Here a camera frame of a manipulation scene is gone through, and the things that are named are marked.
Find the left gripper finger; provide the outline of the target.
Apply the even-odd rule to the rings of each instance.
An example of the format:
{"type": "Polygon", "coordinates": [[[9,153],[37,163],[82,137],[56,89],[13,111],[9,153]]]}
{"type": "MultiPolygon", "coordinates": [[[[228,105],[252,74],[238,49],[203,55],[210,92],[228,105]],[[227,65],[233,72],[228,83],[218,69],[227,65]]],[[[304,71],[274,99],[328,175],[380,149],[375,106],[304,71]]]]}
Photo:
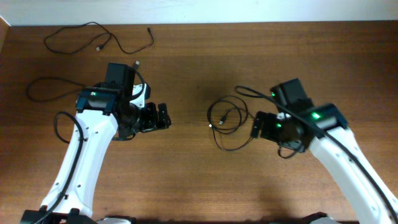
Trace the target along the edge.
{"type": "Polygon", "coordinates": [[[165,103],[158,104],[159,109],[159,129],[168,129],[171,125],[171,119],[167,112],[167,105],[165,103]]]}
{"type": "Polygon", "coordinates": [[[156,108],[155,103],[146,103],[146,113],[147,113],[147,130],[155,131],[161,128],[159,122],[159,113],[156,108]]]}

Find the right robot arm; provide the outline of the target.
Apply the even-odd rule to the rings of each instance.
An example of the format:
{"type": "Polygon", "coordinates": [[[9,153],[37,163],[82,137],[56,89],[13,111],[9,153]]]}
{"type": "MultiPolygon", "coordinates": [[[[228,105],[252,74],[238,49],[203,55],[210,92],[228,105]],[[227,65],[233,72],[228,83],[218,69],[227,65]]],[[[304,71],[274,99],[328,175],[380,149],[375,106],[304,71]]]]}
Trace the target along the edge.
{"type": "Polygon", "coordinates": [[[270,89],[278,113],[258,112],[251,136],[296,153],[310,151],[351,204],[360,223],[397,223],[397,198],[368,162],[333,104],[315,106],[299,79],[270,89]]]}

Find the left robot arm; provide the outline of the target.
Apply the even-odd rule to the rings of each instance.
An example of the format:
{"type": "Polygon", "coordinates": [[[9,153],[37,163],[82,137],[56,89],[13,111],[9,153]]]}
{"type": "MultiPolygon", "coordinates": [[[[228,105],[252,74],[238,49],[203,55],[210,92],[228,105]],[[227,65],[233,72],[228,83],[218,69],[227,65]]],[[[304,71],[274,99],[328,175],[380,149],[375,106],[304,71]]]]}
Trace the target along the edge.
{"type": "Polygon", "coordinates": [[[138,133],[167,129],[171,119],[164,103],[149,103],[150,86],[139,62],[109,63],[106,78],[84,87],[76,99],[73,134],[58,175],[38,210],[25,210],[21,223],[94,223],[93,196],[106,151],[113,141],[130,141],[138,133]]]}

